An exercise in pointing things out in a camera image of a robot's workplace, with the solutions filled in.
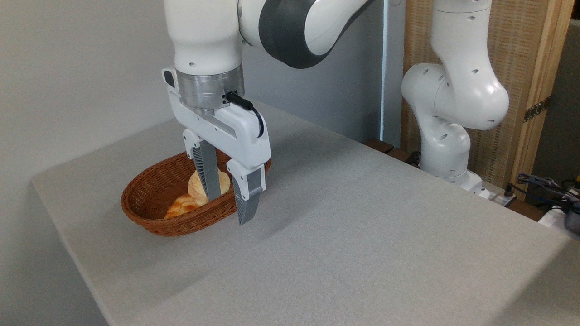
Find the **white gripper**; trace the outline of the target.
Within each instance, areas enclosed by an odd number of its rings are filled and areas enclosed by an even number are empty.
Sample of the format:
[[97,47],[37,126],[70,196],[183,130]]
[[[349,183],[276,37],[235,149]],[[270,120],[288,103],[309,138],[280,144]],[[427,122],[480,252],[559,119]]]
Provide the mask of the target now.
[[232,183],[240,225],[256,213],[261,192],[265,190],[265,166],[271,157],[267,126],[263,134],[252,111],[230,104],[215,115],[199,115],[181,103],[176,89],[168,89],[169,101],[178,122],[186,129],[184,144],[192,159],[209,201],[221,196],[216,149],[232,159],[227,169]]

